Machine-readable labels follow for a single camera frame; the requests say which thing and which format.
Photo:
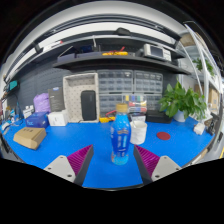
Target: blue table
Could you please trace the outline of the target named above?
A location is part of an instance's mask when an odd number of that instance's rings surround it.
[[[12,150],[27,164],[44,169],[59,155],[68,156],[73,152],[93,144],[94,155],[86,174],[84,187],[90,188],[119,188],[142,184],[141,176],[133,156],[134,145],[130,144],[129,161],[123,166],[111,162],[110,123],[75,124],[66,127],[46,128],[47,136],[37,150],[26,148],[13,141],[14,134],[25,127],[25,122],[19,127],[11,127],[5,140]],[[172,120],[171,124],[147,122],[146,141],[143,148],[158,156],[167,155],[179,166],[183,166],[197,156],[212,140],[213,136],[206,131],[200,136],[193,132],[192,118],[185,123]],[[170,140],[157,138],[160,131],[171,135]]]

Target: potted plant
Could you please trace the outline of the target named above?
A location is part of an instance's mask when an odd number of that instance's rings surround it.
[[[202,71],[202,62],[201,59],[197,58],[197,60],[193,60],[193,62],[196,64],[196,68],[201,72]],[[210,75],[215,78],[215,74],[213,72],[213,67],[212,65],[209,63],[209,61],[207,59],[205,59],[206,62],[206,67],[210,73]]]
[[[186,90],[182,87],[180,82],[174,88],[170,84],[167,85],[167,90],[163,98],[160,99],[160,111],[166,110],[166,115],[173,117],[179,122],[185,122],[189,115],[195,114],[197,120],[205,118],[205,111],[207,108],[204,102],[204,96],[199,96],[199,93],[194,92],[192,88]]]

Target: flower pot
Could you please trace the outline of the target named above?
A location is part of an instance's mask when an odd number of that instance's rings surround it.
[[[173,116],[173,118],[178,122],[185,122],[184,112],[182,111],[178,110],[177,113]]]

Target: cup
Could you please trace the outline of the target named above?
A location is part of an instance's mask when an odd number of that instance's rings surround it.
[[[135,121],[135,126],[133,122],[131,125],[131,140],[130,142],[134,145],[140,145],[144,143],[147,131],[147,124],[143,121]]]

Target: blue bottle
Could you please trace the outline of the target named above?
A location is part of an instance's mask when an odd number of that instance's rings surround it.
[[[128,148],[131,138],[131,126],[128,120],[128,105],[119,103],[116,105],[116,118],[111,125],[112,154],[111,160],[116,165],[128,162]]]

